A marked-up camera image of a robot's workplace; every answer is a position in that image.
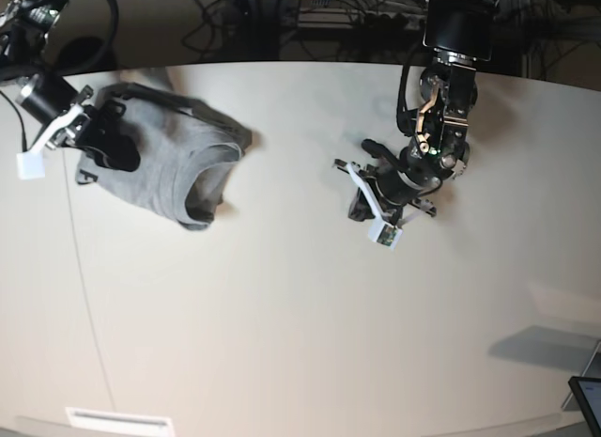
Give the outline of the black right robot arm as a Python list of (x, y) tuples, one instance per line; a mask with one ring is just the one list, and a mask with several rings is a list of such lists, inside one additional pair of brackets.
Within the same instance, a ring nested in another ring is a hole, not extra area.
[(124, 105), (108, 100), (96, 107), (90, 103), (91, 87), (77, 90), (66, 79), (90, 70), (111, 48), (119, 24), (117, 1), (105, 0), (108, 32), (87, 60), (61, 69), (43, 58), (49, 34), (70, 1), (8, 0), (1, 13), (1, 81), (19, 85), (11, 106), (17, 114), (27, 113), (41, 125), (33, 142), (21, 141), (16, 156), (21, 179), (44, 177), (46, 148), (75, 148), (97, 165), (118, 171), (132, 172), (140, 165), (135, 143), (119, 130)]

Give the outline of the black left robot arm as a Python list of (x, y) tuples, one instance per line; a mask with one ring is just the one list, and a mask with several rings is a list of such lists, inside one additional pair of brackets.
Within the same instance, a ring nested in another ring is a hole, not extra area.
[(408, 107), (408, 62), (403, 65), (397, 97), (396, 124), (408, 144), (393, 153), (372, 139), (362, 141), (362, 150), (379, 164), (352, 169), (366, 182), (367, 189), (356, 193), (349, 219), (363, 222), (376, 218), (368, 202), (370, 196), (391, 224), (401, 221), (406, 206), (436, 215), (428, 196), (469, 161), (468, 114), (478, 98), (474, 64), (492, 55), (496, 5), (497, 0), (428, 0), (423, 38), (408, 52), (409, 57), (420, 48), (433, 52), (431, 65), (419, 79), (423, 102), (416, 108)]

